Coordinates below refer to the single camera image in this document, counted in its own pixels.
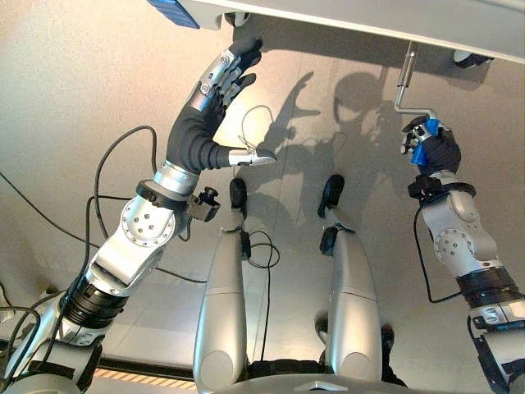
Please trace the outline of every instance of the blue object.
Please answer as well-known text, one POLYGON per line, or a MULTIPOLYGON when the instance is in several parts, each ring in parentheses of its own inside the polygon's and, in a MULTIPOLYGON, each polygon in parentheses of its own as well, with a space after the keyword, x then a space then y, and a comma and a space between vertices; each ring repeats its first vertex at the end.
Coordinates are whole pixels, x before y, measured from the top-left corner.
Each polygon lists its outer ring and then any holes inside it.
MULTIPOLYGON (((432 136, 437 136, 437 129, 440 125, 439 119, 429 119, 427 118, 424 122, 425 127, 427 128, 427 131, 432 136)), ((423 149, 423 144, 419 143, 418 146, 416 146, 413 150, 412 154, 412 160, 410 160, 412 164, 417 164, 418 166, 426 166, 427 165, 427 156, 425 154, 425 151, 423 149)))
POLYGON ((176 0, 148 0, 164 16, 178 26, 199 29, 199 24, 176 0))

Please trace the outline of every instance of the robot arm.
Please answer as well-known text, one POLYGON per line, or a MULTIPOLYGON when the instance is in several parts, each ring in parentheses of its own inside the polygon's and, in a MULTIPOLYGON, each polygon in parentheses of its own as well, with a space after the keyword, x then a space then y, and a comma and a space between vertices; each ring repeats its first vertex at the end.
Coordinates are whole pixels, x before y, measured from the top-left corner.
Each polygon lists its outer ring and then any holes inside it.
POLYGON ((211 188, 192 195, 200 172, 275 162, 271 152, 224 147, 212 140, 227 106, 255 81, 254 74, 242 74, 260 60, 261 45, 260 39, 233 43, 201 76, 171 130, 166 161, 152 180, 137 185, 117 229, 66 294, 48 307, 32 343, 23 342, 13 354, 6 377, 14 383, 6 392, 45 385, 57 390, 67 380, 71 387, 86 390, 105 333, 157 266, 167 242, 185 229, 189 216, 207 222, 218 210, 211 188))
POLYGON ((451 132, 441 127, 435 138, 423 125, 409 128, 428 160, 420 166, 422 175, 409 186, 410 195, 422 206, 436 257, 455 277, 468 302, 468 330, 491 389, 509 392, 525 373, 525 296, 480 223, 474 188, 458 182, 455 172, 461 155, 451 132), (480 332, 478 337, 473 335, 471 321, 480 332))

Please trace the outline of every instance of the caster wheel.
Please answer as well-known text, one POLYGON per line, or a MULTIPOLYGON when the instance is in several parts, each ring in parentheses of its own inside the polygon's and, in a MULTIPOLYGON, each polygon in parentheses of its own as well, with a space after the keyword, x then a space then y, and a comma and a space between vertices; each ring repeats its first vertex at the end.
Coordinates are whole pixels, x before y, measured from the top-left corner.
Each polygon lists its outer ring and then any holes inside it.
POLYGON ((485 62, 494 60, 493 57, 487 57, 482 55, 476 55, 476 53, 465 52, 465 51, 454 51, 454 63, 456 66, 461 68, 470 68, 479 66, 485 62))
POLYGON ((249 12, 230 12, 228 14, 224 14, 224 18, 230 25, 239 27, 246 23, 250 15, 251 14, 249 12))

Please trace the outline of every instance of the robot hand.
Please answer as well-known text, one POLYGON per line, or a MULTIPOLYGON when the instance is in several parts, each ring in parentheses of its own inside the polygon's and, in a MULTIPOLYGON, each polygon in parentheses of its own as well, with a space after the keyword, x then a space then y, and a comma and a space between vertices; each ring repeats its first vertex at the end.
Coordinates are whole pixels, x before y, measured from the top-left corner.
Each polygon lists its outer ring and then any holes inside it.
POLYGON ((420 144, 425 160, 413 160, 412 163, 418 165, 423 175, 430 176, 440 171, 455 174, 461 161, 461 151, 456 144, 452 130, 439 123, 433 135, 427 129, 426 123, 427 116, 416 117, 403 129, 405 136, 401 145, 401 153, 414 152, 420 144))
POLYGON ((235 42, 203 73, 171 129, 168 162, 199 174, 205 168, 276 161, 275 155, 266 150, 248 151, 213 141, 228 106, 242 89, 255 82, 255 74, 242 75, 259 62, 262 45, 262 40, 254 37, 235 42))
POLYGON ((423 142, 427 156, 427 165, 418 166, 423 175, 430 176, 439 171, 458 171, 461 162, 461 150, 454 139, 452 130, 440 125, 437 137, 428 137, 423 142))

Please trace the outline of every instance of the silver robot leg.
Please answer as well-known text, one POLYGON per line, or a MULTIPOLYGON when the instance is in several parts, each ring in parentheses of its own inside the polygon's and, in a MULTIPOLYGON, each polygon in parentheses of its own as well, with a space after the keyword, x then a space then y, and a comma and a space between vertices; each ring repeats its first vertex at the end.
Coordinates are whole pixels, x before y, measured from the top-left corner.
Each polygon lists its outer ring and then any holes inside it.
POLYGON ((221 226, 195 338, 194 380, 199 392, 237 382, 247 364, 246 313, 241 266, 242 212, 232 210, 221 226))
POLYGON ((325 208, 325 218, 325 228, 337 229, 326 363, 337 375, 380 381, 381 325, 367 257, 343 211, 325 208))

